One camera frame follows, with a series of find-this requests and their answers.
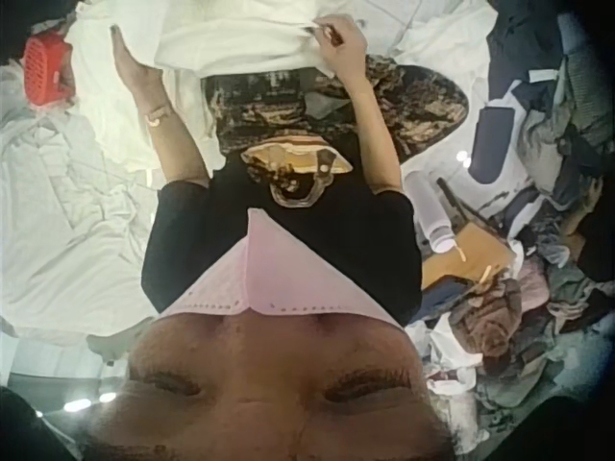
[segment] black shirt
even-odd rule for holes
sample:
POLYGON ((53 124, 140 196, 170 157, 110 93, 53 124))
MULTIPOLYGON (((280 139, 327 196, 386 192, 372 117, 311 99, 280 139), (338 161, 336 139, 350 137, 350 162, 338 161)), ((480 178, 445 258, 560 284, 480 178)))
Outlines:
POLYGON ((253 182, 245 166, 232 161, 209 188, 172 182, 159 198, 142 277, 158 312, 246 236, 249 208, 264 209, 402 326, 420 306, 422 261, 412 204, 398 192, 374 195, 356 173, 336 176, 306 209, 278 206, 268 186, 253 182))

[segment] woman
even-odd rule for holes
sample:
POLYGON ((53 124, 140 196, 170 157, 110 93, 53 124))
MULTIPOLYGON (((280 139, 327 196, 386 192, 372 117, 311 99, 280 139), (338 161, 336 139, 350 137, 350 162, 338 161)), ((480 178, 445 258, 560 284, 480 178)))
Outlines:
MULTIPOLYGON (((209 79, 228 158, 214 178, 160 72, 136 63, 112 31, 117 70, 168 181, 143 268, 143 288, 163 318, 135 346, 129 382, 96 419, 92 459, 451 455, 401 328, 421 300, 421 256, 402 192, 402 148, 368 79, 384 64, 366 64, 352 18, 317 23, 341 82, 328 91, 343 85, 355 128, 345 122, 350 107, 322 122, 305 116, 303 77, 294 73, 209 79)), ((467 102, 454 85, 426 69, 386 66, 384 107, 386 94, 431 104, 430 122, 415 117, 414 132, 389 117, 406 156, 461 123, 467 102), (412 72, 430 101, 398 94, 412 72), (409 132, 415 141, 404 141, 409 132)))

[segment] sleeve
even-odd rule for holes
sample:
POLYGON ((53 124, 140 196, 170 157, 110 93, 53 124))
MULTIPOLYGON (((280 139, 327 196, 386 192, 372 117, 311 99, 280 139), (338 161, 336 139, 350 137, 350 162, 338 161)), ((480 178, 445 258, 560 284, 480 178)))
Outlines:
POLYGON ((158 312, 175 302, 204 272, 209 191, 191 182, 172 182, 159 193, 147 245, 141 286, 158 312))
POLYGON ((379 283, 383 305, 405 327, 421 306, 423 260, 416 242, 414 207, 402 193, 377 195, 372 219, 378 254, 379 283))

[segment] eye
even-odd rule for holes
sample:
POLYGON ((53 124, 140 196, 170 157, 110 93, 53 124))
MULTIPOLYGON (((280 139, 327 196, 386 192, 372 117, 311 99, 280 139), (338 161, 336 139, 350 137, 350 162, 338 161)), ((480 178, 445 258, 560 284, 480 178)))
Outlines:
POLYGON ((154 373, 143 377, 140 381, 152 385, 161 391, 180 396, 192 397, 201 392, 199 386, 190 379, 173 373, 154 373))
POLYGON ((361 371, 342 377, 324 397, 332 403, 343 403, 399 387, 412 388, 407 371, 361 371))

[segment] light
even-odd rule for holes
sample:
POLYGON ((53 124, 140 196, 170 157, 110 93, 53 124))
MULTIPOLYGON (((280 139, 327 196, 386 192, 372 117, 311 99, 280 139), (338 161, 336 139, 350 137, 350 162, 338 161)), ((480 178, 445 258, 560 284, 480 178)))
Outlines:
POLYGON ((78 411, 90 408, 91 405, 92 402, 89 399, 74 400, 64 406, 64 411, 68 413, 77 413, 78 411))
POLYGON ((116 397, 117 397, 117 394, 115 394, 114 392, 108 392, 100 396, 99 401, 101 403, 109 403, 110 401, 114 401, 116 397))
POLYGON ((463 163, 468 158, 470 158, 470 154, 468 154, 468 151, 459 151, 459 152, 457 152, 457 161, 458 162, 463 163))

